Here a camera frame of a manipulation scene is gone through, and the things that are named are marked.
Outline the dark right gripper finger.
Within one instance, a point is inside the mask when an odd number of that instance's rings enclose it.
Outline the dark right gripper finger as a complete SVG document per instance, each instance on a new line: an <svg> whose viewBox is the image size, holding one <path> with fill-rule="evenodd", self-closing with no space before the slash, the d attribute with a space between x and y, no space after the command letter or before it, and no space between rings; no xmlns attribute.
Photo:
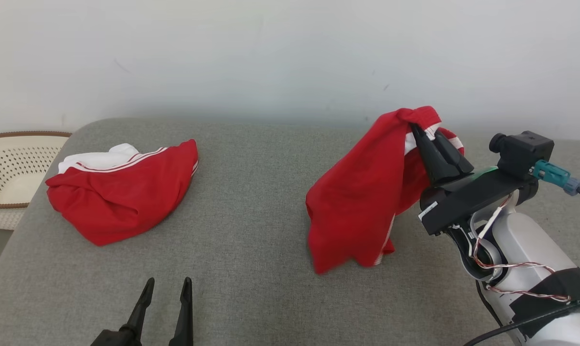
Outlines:
<svg viewBox="0 0 580 346"><path fill-rule="evenodd" d="M439 185L455 178L456 168L446 161L427 133L418 124L410 124L410 128L430 184Z"/></svg>
<svg viewBox="0 0 580 346"><path fill-rule="evenodd" d="M440 155L452 167L452 176L465 176L473 172L474 167L464 156L464 145L456 136L448 136L449 132L436 131L434 136L434 145Z"/></svg>

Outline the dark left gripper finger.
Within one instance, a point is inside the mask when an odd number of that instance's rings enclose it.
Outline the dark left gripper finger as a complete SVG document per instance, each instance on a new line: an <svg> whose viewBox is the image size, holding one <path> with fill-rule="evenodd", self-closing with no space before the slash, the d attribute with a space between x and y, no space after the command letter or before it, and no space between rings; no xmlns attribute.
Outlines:
<svg viewBox="0 0 580 346"><path fill-rule="evenodd" d="M181 307L170 346L193 346L193 294L189 277L184 280L179 300Z"/></svg>
<svg viewBox="0 0 580 346"><path fill-rule="evenodd" d="M136 303L130 317L127 322L121 326L120 332L126 338L123 346L142 346L141 336L142 328L144 324L145 314L147 308L151 304L154 290L154 278L149 278L145 284L145 287L140 294L138 302Z"/></svg>

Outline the red shorts with white stripe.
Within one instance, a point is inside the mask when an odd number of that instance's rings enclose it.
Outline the red shorts with white stripe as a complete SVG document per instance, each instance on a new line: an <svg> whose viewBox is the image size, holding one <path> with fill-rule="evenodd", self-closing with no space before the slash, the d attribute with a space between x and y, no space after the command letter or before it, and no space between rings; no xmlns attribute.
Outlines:
<svg viewBox="0 0 580 346"><path fill-rule="evenodd" d="M348 260L373 267L394 252L395 217L413 206L430 184L412 123L430 140L441 132L461 155L465 153L458 136L441 126L433 107L400 108L381 115L307 192L311 221L307 242L317 274Z"/></svg>

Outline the red shirt with white sleeves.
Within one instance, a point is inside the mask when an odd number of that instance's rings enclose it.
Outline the red shirt with white sleeves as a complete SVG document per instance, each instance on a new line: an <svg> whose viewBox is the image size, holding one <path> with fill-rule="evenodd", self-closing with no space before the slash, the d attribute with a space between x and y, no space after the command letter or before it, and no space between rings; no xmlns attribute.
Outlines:
<svg viewBox="0 0 580 346"><path fill-rule="evenodd" d="M143 234L180 204L199 166L195 140L143 153L131 144L66 156L46 180L51 206L105 246Z"/></svg>

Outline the cream perforated laundry basket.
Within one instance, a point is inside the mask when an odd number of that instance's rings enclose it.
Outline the cream perforated laundry basket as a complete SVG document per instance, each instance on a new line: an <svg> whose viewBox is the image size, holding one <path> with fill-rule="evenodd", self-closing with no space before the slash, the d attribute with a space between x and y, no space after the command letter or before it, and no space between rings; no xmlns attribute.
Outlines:
<svg viewBox="0 0 580 346"><path fill-rule="evenodd" d="M0 229L15 230L69 132L0 133Z"/></svg>

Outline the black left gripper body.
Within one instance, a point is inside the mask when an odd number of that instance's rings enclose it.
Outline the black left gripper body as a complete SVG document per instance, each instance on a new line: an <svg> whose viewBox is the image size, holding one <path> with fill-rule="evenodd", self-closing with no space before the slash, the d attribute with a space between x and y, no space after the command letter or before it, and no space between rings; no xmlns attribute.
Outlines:
<svg viewBox="0 0 580 346"><path fill-rule="evenodd" d="M90 346L125 346L125 331L104 329Z"/></svg>

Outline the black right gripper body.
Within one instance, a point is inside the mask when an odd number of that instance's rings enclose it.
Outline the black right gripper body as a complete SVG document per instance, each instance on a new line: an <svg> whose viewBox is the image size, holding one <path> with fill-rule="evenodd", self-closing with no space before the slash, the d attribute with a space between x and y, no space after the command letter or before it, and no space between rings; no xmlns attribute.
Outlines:
<svg viewBox="0 0 580 346"><path fill-rule="evenodd" d="M428 235L438 235L515 191L519 193L516 205L520 205L532 199L538 187L535 177L528 175L519 179L497 167L446 184L429 186L420 195L420 221Z"/></svg>

